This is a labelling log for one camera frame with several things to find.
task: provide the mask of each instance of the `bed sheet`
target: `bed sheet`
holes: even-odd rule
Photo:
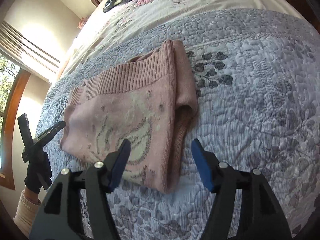
[[[208,11],[255,8],[303,18],[285,0],[133,0],[103,13],[106,0],[96,8],[74,40],[61,65],[61,78],[101,50],[115,47],[163,23]]]
[[[200,238],[214,194],[202,184],[193,161],[194,138],[237,170],[260,169],[292,235],[307,228],[320,208],[320,36],[304,19],[267,10],[231,9],[153,28],[102,50],[58,80],[46,96],[36,134],[63,119],[70,91],[84,79],[147,53],[167,39],[184,44],[196,80],[198,114],[184,139],[174,193],[161,194],[121,180],[108,194],[121,239]],[[88,167],[60,150],[61,137],[59,132],[44,147],[52,180],[63,168]],[[80,202],[84,230],[91,236],[85,191]],[[229,236],[236,233],[240,208],[237,195]]]

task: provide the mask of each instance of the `sweater sleeve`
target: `sweater sleeve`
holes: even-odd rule
[[[38,203],[32,203],[25,197],[24,192],[22,191],[17,213],[13,218],[13,221],[26,237],[29,237],[32,222],[36,217],[40,204],[40,200],[38,200]]]

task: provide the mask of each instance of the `light blue quilt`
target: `light blue quilt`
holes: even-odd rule
[[[199,112],[185,137],[180,182],[173,194],[122,181],[108,195],[121,238],[200,238],[214,195],[202,185],[192,159],[194,138],[235,169],[259,168],[296,235],[314,216],[320,199],[320,35],[303,19],[233,9],[158,26],[101,51],[54,84],[37,133],[63,119],[69,92],[83,79],[151,51],[166,39],[180,39],[185,45],[197,84]],[[60,150],[61,136],[62,132],[45,147],[53,179],[64,167],[86,168]],[[85,231],[92,236],[85,194],[81,203]],[[237,194],[230,236],[236,233],[240,205]]]

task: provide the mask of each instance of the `window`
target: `window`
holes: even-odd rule
[[[29,72],[0,54],[0,185],[13,190],[13,128],[29,76]]]

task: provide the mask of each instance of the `black glove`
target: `black glove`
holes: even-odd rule
[[[42,176],[44,181],[50,181],[50,178],[52,176],[48,154],[43,150],[41,151],[42,152],[39,152],[39,154],[43,156],[43,161],[39,161],[37,158],[29,161],[27,176],[24,179],[24,184],[26,185],[26,187],[36,194],[39,194],[42,187],[37,173]]]

